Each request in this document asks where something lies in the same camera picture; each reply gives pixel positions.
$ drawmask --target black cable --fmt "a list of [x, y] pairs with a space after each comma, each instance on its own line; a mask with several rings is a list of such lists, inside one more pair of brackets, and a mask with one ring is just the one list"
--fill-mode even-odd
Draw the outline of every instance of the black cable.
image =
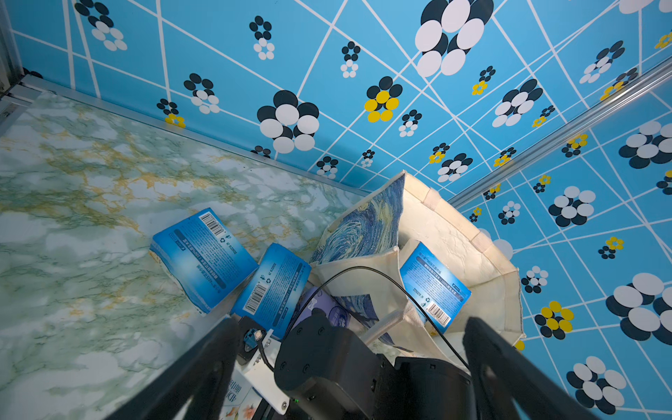
[[347, 272], [350, 271], [350, 270], [353, 270], [353, 269], [359, 269], [359, 268], [361, 268], [361, 269], [367, 269], [367, 270], [369, 270], [369, 271], [373, 271], [373, 272], [376, 272], [376, 273], [380, 274], [381, 276], [385, 277], [387, 280], [390, 280], [390, 281], [392, 282], [392, 284], [394, 284], [397, 288], [399, 288], [399, 290], [401, 290], [402, 292], [404, 292], [404, 294], [405, 294], [409, 299], [411, 299], [411, 300], [413, 301], [413, 303], [415, 304], [415, 306], [417, 306], [417, 308], [423, 313], [423, 315], [425, 315], [425, 318], [427, 318], [427, 320], [429, 321], [429, 323], [431, 323], [431, 326], [434, 327], [434, 329], [435, 329], [436, 332], [439, 334], [439, 336], [441, 337], [441, 339], [444, 340], [444, 343], [446, 343], [446, 344], [448, 345], [448, 347], [450, 347], [450, 349], [453, 351], [453, 353], [458, 357], [458, 359], [460, 359], [460, 362], [462, 362], [462, 364], [464, 364], [464, 367], [466, 367], [467, 369], [469, 369], [469, 365], [464, 361], [464, 359], [462, 359], [462, 356], [460, 356], [460, 354], [459, 354], [459, 353], [455, 350], [455, 348], [448, 342], [448, 340], [444, 337], [444, 335], [441, 334], [441, 331], [439, 331], [439, 328], [436, 326], [436, 324], [434, 323], [434, 321], [431, 320], [431, 318], [429, 317], [429, 315], [427, 315], [427, 313], [425, 312], [425, 310], [422, 309], [422, 306], [420, 306], [420, 304], [419, 304], [419, 303], [418, 303], [418, 302], [417, 302], [417, 301], [416, 301], [416, 300], [415, 300], [415, 299], [414, 299], [414, 298], [413, 298], [413, 297], [412, 297], [412, 296], [411, 296], [411, 295], [410, 295], [410, 294], [409, 294], [409, 293], [408, 293], [402, 286], [400, 286], [396, 281], [394, 281], [394, 279], [392, 279], [390, 276], [388, 276], [387, 274], [383, 273], [382, 271], [378, 271], [378, 270], [375, 269], [375, 268], [366, 267], [366, 266], [364, 266], [364, 265], [355, 265], [354, 267], [348, 267], [348, 268], [346, 268], [345, 270], [343, 270], [343, 271], [339, 271], [338, 273], [334, 274], [333, 276], [331, 276], [331, 278], [330, 278], [329, 280], [327, 280], [326, 282], [322, 283], [322, 285], [319, 286], [319, 287], [318, 287], [318, 288], [317, 288], [317, 289], [310, 295], [310, 298], [308, 298], [308, 300], [306, 300], [306, 303], [303, 305], [303, 307], [301, 308], [301, 310], [298, 311], [298, 315], [292, 320], [292, 322], [290, 322], [289, 327], [287, 327], [287, 332], [285, 332], [285, 336], [283, 337], [282, 340], [284, 341], [284, 340], [287, 338], [287, 336], [289, 335], [290, 331], [291, 331], [292, 328], [294, 327], [294, 324], [296, 324], [296, 320], [297, 320], [298, 317], [303, 313], [303, 311], [306, 309], [306, 307], [308, 306], [308, 304], [309, 304], [309, 303], [312, 301], [312, 299], [315, 297], [315, 295], [317, 294], [317, 292], [319, 292], [320, 290], [322, 290], [327, 284], [329, 284], [329, 283], [331, 282], [331, 280], [334, 280], [336, 277], [340, 276], [341, 274], [344, 274], [344, 273], [347, 273]]

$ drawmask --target white plastic part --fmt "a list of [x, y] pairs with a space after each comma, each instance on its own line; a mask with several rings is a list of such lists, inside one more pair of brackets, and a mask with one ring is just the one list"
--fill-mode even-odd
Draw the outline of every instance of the white plastic part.
[[[268, 362], [271, 366], [275, 366], [276, 358], [278, 357], [278, 352], [280, 351], [280, 342], [271, 338], [273, 330], [269, 330], [266, 334], [266, 338], [263, 339], [263, 349], [268, 358]], [[236, 362], [236, 369], [243, 374], [245, 379], [247, 379], [255, 390], [263, 399], [268, 401], [271, 407], [280, 414], [284, 414], [287, 411], [287, 407], [290, 404], [290, 397], [285, 395], [282, 392], [278, 385], [276, 385], [276, 380], [274, 378], [273, 372], [266, 366], [266, 364], [261, 359], [261, 354], [259, 349], [254, 353], [254, 357], [250, 361], [241, 366]]]

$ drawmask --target white circle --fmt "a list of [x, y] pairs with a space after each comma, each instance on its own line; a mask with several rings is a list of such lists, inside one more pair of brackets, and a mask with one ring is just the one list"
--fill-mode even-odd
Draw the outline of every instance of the white circle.
[[506, 119], [506, 125], [508, 127], [516, 124], [517, 122], [520, 121], [521, 115], [520, 114], [512, 114]]
[[666, 138], [658, 144], [658, 149], [663, 153], [672, 153], [672, 138]]
[[667, 303], [667, 306], [672, 306], [672, 288], [663, 290], [663, 302]]
[[293, 105], [283, 103], [276, 109], [276, 119], [286, 126], [295, 124], [298, 121], [298, 110]]
[[661, 123], [649, 121], [639, 127], [639, 132], [645, 136], [652, 136], [661, 130]]
[[574, 365], [574, 373], [582, 380], [593, 379], [593, 372], [583, 363], [577, 363]]
[[528, 100], [528, 93], [527, 92], [518, 93], [511, 100], [511, 106], [516, 107], [516, 106], [522, 104], [523, 102], [525, 102], [527, 100]]
[[586, 366], [598, 375], [603, 374], [604, 371], [607, 370], [607, 367], [604, 366], [604, 362], [595, 356], [588, 356], [586, 359]]
[[103, 45], [105, 46], [105, 48], [107, 48], [110, 51], [117, 51], [117, 46], [114, 45], [114, 42], [112, 42], [110, 40], [103, 41]]
[[634, 288], [651, 296], [656, 296], [663, 292], [663, 281], [657, 276], [649, 273], [639, 273], [632, 278]]
[[105, 24], [105, 22], [99, 20], [95, 23], [95, 27], [98, 28], [98, 30], [104, 34], [109, 34], [110, 32], [110, 27]]
[[562, 217], [572, 219], [576, 217], [576, 215], [577, 215], [577, 209], [573, 208], [572, 206], [562, 208]]
[[584, 382], [583, 383], [583, 392], [593, 400], [599, 401], [602, 399], [602, 390], [594, 382]]
[[429, 51], [420, 57], [417, 64], [418, 74], [429, 77], [441, 68], [441, 54], [438, 51]]
[[581, 216], [588, 217], [595, 212], [595, 209], [590, 204], [581, 203], [579, 204], [579, 207], [577, 207], [577, 212]]
[[275, 118], [266, 118], [259, 126], [261, 133], [268, 138], [280, 137], [282, 135], [282, 124]]
[[451, 76], [460, 71], [464, 62], [466, 61], [466, 54], [463, 50], [455, 48], [453, 51], [446, 54], [444, 60], [441, 61], [441, 73], [446, 76]]
[[609, 385], [613, 386], [616, 389], [623, 389], [626, 387], [626, 379], [615, 370], [609, 369], [607, 372], [604, 372], [604, 378], [609, 382]]
[[312, 115], [304, 115], [298, 119], [296, 126], [302, 133], [313, 134], [320, 128], [320, 122]]
[[441, 24], [437, 20], [428, 20], [415, 33], [415, 47], [420, 51], [429, 51], [441, 40]]
[[664, 310], [661, 314], [661, 324], [663, 327], [672, 332], [672, 310]]
[[602, 67], [599, 68], [599, 72], [600, 72], [600, 73], [604, 73], [604, 72], [606, 72], [607, 70], [609, 70], [609, 68], [610, 68], [611, 66], [612, 66], [612, 64], [611, 64], [610, 62], [608, 62], [607, 64], [605, 64], [605, 65], [603, 65]]
[[649, 143], [637, 148], [637, 156], [643, 159], [650, 159], [657, 154], [658, 154], [658, 146], [656, 146], [655, 144]]
[[611, 386], [602, 388], [602, 394], [604, 394], [604, 399], [615, 407], [621, 407], [626, 402], [623, 395], [616, 388], [612, 388]]
[[534, 101], [531, 100], [531, 99], [527, 100], [527, 101], [523, 102], [523, 104], [518, 107], [517, 112], [518, 112], [518, 114], [524, 114], [527, 111], [531, 110], [533, 106], [534, 106]]
[[567, 198], [576, 198], [576, 197], [579, 196], [580, 193], [581, 193], [581, 190], [579, 190], [577, 187], [575, 187], [573, 185], [564, 189], [564, 195]]
[[670, 124], [665, 124], [661, 128], [661, 136], [671, 138], [672, 137], [672, 122]]
[[493, 245], [499, 248], [506, 259], [511, 259], [513, 257], [513, 247], [504, 239], [495, 239]]
[[607, 61], [609, 61], [609, 56], [606, 56], [606, 55], [605, 55], [604, 57], [602, 57], [601, 59], [599, 59], [599, 60], [597, 61], [597, 63], [595, 63], [595, 66], [597, 66], [597, 67], [602, 67], [603, 65], [607, 64]]
[[500, 103], [497, 108], [495, 108], [495, 115], [503, 115], [511, 107], [511, 102], [506, 101]]
[[117, 28], [110, 29], [110, 35], [112, 35], [114, 38], [118, 40], [124, 39], [124, 34], [122, 34], [122, 32]]
[[273, 140], [273, 149], [278, 153], [289, 153], [294, 150], [294, 142], [289, 137], [281, 136]]
[[469, 0], [451, 1], [441, 16], [441, 27], [449, 34], [457, 32], [466, 23], [470, 12]]
[[556, 207], [563, 208], [569, 204], [569, 199], [565, 196], [557, 196], [555, 197], [555, 200], [553, 200], [553, 204], [555, 204]]
[[661, 326], [658, 315], [642, 306], [630, 309], [628, 312], [630, 322], [642, 331], [656, 331]]
[[506, 115], [500, 115], [499, 117], [497, 117], [493, 120], [493, 127], [495, 127], [495, 128], [496, 127], [502, 127], [502, 125], [504, 125], [506, 120], [507, 120]]
[[93, 37], [99, 41], [104, 41], [105, 40], [105, 34], [100, 32], [99, 29], [93, 28], [91, 30], [91, 33], [93, 34]]
[[122, 40], [114, 40], [114, 45], [117, 46], [121, 51], [126, 51], [128, 50], [128, 45]]
[[468, 20], [458, 34], [458, 47], [468, 50], [480, 41], [485, 30], [485, 24], [478, 18]]

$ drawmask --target yellow dot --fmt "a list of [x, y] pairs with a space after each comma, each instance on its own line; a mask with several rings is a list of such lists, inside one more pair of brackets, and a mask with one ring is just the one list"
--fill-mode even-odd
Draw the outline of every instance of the yellow dot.
[[558, 326], [560, 327], [561, 330], [563, 330], [565, 333], [571, 332], [574, 328], [572, 327], [572, 324], [566, 320], [563, 319], [558, 323]]
[[398, 106], [399, 106], [399, 99], [395, 97], [388, 100], [387, 103], [385, 104], [385, 108], [387, 108], [388, 110], [395, 110], [396, 107]]
[[392, 111], [384, 110], [382, 112], [382, 114], [380, 115], [380, 119], [383, 120], [383, 121], [389, 121], [389, 120], [392, 119], [393, 116], [394, 116], [394, 114], [392, 113]]
[[574, 319], [574, 312], [569, 309], [562, 309], [560, 311], [560, 316], [568, 321], [571, 321]]
[[558, 321], [556, 321], [556, 320], [553, 319], [553, 318], [551, 318], [551, 319], [547, 319], [547, 320], [546, 320], [546, 325], [548, 325], [548, 328], [550, 328], [550, 329], [552, 329], [552, 330], [556, 330], [556, 329], [558, 329], [558, 327], [559, 327], [559, 326], [558, 326]]
[[364, 104], [364, 109], [369, 111], [369, 112], [375, 111], [377, 107], [378, 107], [378, 102], [376, 102], [375, 99], [369, 99]]
[[388, 91], [380, 91], [378, 92], [378, 95], [376, 95], [376, 101], [378, 103], [385, 103], [388, 99], [390, 99], [390, 92]]
[[560, 305], [559, 302], [556, 302], [555, 300], [551, 303], [548, 304], [548, 307], [550, 310], [552, 310], [555, 313], [558, 313], [562, 310], [562, 306]]
[[380, 119], [380, 112], [373, 111], [369, 114], [369, 122], [377, 122]]

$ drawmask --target black and white dot cluster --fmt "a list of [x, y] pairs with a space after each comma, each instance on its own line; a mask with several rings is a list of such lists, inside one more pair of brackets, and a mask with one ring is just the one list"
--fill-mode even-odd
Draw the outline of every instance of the black and white dot cluster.
[[250, 150], [252, 153], [255, 153], [256, 155], [261, 155], [263, 157], [271, 157], [271, 149], [265, 149], [262, 146], [255, 146], [253, 150]]
[[334, 179], [336, 178], [336, 172], [338, 172], [338, 159], [332, 159], [331, 156], [325, 156], [317, 164], [317, 175], [321, 177]]
[[497, 215], [501, 224], [513, 224], [518, 216], [520, 216], [520, 203], [513, 201], [506, 203], [506, 206], [502, 207], [502, 211]]
[[553, 204], [548, 207], [548, 213], [556, 216], [555, 223], [563, 228], [571, 223], [584, 224], [595, 211], [591, 204], [593, 201], [594, 192], [570, 186], [564, 189], [563, 195], [555, 197]]
[[587, 409], [597, 407], [602, 413], [614, 414], [616, 407], [625, 404], [619, 390], [628, 385], [626, 379], [619, 372], [607, 369], [595, 356], [588, 356], [585, 363], [575, 364], [566, 377], [567, 382], [577, 389], [577, 401]]
[[520, 279], [520, 283], [527, 293], [541, 293], [542, 287], [548, 284], [548, 271], [535, 265], [531, 270], [528, 270], [525, 277]]
[[411, 110], [408, 114], [404, 114], [401, 117], [403, 123], [399, 126], [399, 137], [411, 137], [418, 128], [420, 118], [422, 118], [422, 114], [417, 110]]
[[[423, 53], [417, 63], [418, 74], [428, 77], [439, 69], [447, 76], [457, 73], [483, 36], [493, 9], [493, 0], [431, 0], [415, 34], [415, 46]], [[449, 39], [448, 34], [455, 33]]]
[[607, 308], [622, 317], [621, 330], [633, 340], [651, 336], [672, 345], [672, 288], [650, 273], [639, 273], [627, 286], [618, 286], [606, 300]]
[[599, 79], [599, 76], [609, 70], [614, 60], [620, 57], [626, 51], [623, 48], [623, 41], [617, 41], [611, 48], [604, 48], [595, 56], [595, 62], [591, 63], [583, 71], [583, 76], [579, 79], [579, 83], [592, 83]]
[[273, 148], [278, 153], [289, 153], [296, 147], [302, 152], [315, 146], [313, 136], [320, 122], [320, 110], [314, 103], [298, 104], [298, 98], [290, 91], [279, 91], [273, 96], [273, 106], [262, 106], [257, 111], [261, 133], [273, 139]]
[[534, 106], [534, 101], [544, 93], [541, 87], [537, 87], [536, 79], [530, 79], [523, 83], [519, 89], [512, 89], [502, 98], [497, 108], [493, 120], [493, 127], [515, 125], [520, 121], [524, 113], [530, 111]]
[[255, 16], [254, 22], [250, 22], [250, 30], [254, 32], [257, 42], [254, 44], [254, 51], [260, 60], [273, 60], [276, 46], [269, 42], [271, 40], [271, 22], [266, 22], [261, 16]]
[[214, 84], [209, 79], [203, 79], [196, 73], [189, 75], [189, 80], [184, 81], [184, 87], [192, 92], [192, 104], [198, 106], [198, 110], [203, 114], [214, 112], [217, 114], [220, 109], [219, 98], [215, 96], [212, 88]]
[[618, 154], [630, 158], [630, 166], [642, 169], [649, 163], [672, 161], [672, 123], [661, 126], [657, 121], [649, 121], [639, 128], [639, 133], [626, 140]]
[[439, 174], [438, 182], [457, 181], [463, 173], [469, 169], [469, 165], [474, 161], [466, 156], [466, 153], [460, 153], [453, 159], [448, 159], [441, 164], [441, 168], [437, 171]]
[[363, 168], [368, 168], [369, 166], [373, 165], [375, 154], [376, 152], [374, 152], [373, 150], [367, 149], [366, 152], [362, 153], [362, 160], [360, 161], [360, 165]]
[[343, 72], [343, 77], [346, 79], [348, 77], [355, 77], [357, 75], [357, 70], [360, 68], [360, 65], [355, 61], [357, 61], [357, 59], [360, 57], [360, 51], [362, 51], [362, 48], [352, 41], [348, 42], [346, 46], [341, 48], [341, 52], [343, 53], [343, 61], [345, 61], [345, 64], [341, 65], [341, 71]]
[[[114, 22], [109, 17], [110, 10], [107, 6], [99, 1], [78, 0], [75, 3], [75, 10], [87, 18], [93, 26], [91, 34], [95, 39], [102, 41], [105, 48], [110, 51], [128, 50], [128, 46], [123, 41], [124, 35], [118, 28], [114, 27]], [[107, 34], [110, 34], [113, 40], [108, 40]]]

